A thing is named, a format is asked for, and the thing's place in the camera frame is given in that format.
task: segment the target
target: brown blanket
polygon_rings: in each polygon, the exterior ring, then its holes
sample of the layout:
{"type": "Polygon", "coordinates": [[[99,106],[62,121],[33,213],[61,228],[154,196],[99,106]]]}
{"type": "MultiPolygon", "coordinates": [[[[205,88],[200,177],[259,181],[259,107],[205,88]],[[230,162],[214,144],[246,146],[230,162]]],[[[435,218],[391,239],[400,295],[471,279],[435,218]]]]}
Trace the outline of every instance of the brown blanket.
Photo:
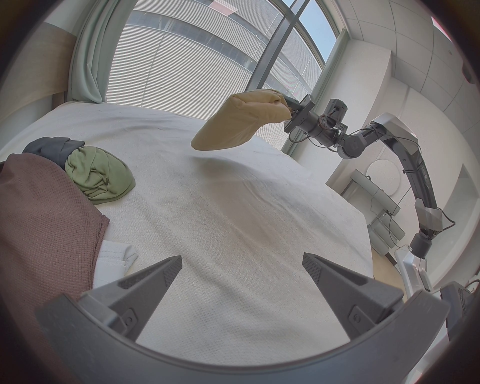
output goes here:
{"type": "Polygon", "coordinates": [[[70,380],[34,309],[92,289],[108,222],[54,162],[8,157],[0,173],[0,293],[33,352],[63,382],[70,380]]]}

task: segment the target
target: ceiling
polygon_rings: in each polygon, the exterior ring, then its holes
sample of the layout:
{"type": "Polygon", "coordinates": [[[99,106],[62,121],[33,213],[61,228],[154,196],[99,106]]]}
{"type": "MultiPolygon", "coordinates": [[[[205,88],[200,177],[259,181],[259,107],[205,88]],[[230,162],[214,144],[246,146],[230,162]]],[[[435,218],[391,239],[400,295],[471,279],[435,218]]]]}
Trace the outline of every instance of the ceiling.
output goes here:
{"type": "Polygon", "coordinates": [[[354,39],[392,51],[392,76],[434,103],[480,161],[480,94],[452,42],[415,0],[336,0],[354,39]]]}

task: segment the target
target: white bed sheet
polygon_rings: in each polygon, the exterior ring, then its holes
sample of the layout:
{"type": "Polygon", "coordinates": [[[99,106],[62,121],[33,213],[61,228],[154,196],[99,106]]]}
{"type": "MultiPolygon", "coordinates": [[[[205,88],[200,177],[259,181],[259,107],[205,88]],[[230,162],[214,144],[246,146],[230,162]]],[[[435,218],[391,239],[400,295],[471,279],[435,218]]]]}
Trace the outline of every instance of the white bed sheet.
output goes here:
{"type": "Polygon", "coordinates": [[[97,205],[110,218],[105,239],[136,247],[142,257],[129,273],[183,259],[139,344],[193,361],[257,365],[348,342],[301,261],[312,252],[372,276],[364,216],[259,137],[195,151],[190,140],[202,124],[154,109],[71,103],[22,131],[0,159],[38,137],[68,136],[128,164],[136,187],[97,205]]]}

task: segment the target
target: building facade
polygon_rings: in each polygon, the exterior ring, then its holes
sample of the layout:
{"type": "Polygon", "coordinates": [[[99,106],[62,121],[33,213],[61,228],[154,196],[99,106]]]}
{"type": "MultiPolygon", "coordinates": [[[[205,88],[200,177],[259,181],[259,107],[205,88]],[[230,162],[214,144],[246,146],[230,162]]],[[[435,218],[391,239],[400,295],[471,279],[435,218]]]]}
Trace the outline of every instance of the building facade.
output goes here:
{"type": "MultiPolygon", "coordinates": [[[[245,90],[282,18],[268,0],[139,0],[115,52],[107,101],[208,119],[245,90]]],[[[264,88],[302,99],[320,73],[293,29],[264,88]]],[[[287,139],[283,124],[257,135],[276,148],[287,139]]]]}

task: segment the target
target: folded clothing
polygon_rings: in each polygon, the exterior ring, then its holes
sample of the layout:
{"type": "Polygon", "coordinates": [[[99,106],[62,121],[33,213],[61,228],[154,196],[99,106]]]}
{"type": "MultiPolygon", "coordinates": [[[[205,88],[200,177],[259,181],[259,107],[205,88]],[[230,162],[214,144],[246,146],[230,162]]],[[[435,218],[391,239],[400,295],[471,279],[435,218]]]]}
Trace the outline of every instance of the folded clothing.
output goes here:
{"type": "Polygon", "coordinates": [[[103,240],[96,260],[93,289],[124,277],[137,257],[133,245],[103,240]]]}
{"type": "Polygon", "coordinates": [[[69,137],[40,137],[29,143],[22,153],[33,153],[53,161],[65,170],[65,161],[84,141],[70,140],[69,137]]]}
{"type": "Polygon", "coordinates": [[[135,186],[127,165],[110,152],[96,147],[74,150],[65,162],[65,171],[93,204],[115,201],[135,186]]]}
{"type": "Polygon", "coordinates": [[[61,379],[72,377],[34,310],[61,293],[92,289],[108,225],[63,170],[41,156],[8,156],[0,173],[0,292],[33,352],[61,379]]]}
{"type": "Polygon", "coordinates": [[[199,151],[233,148],[249,141],[265,124],[291,119],[283,95],[273,89],[231,95],[197,132],[192,148],[199,151]]]}

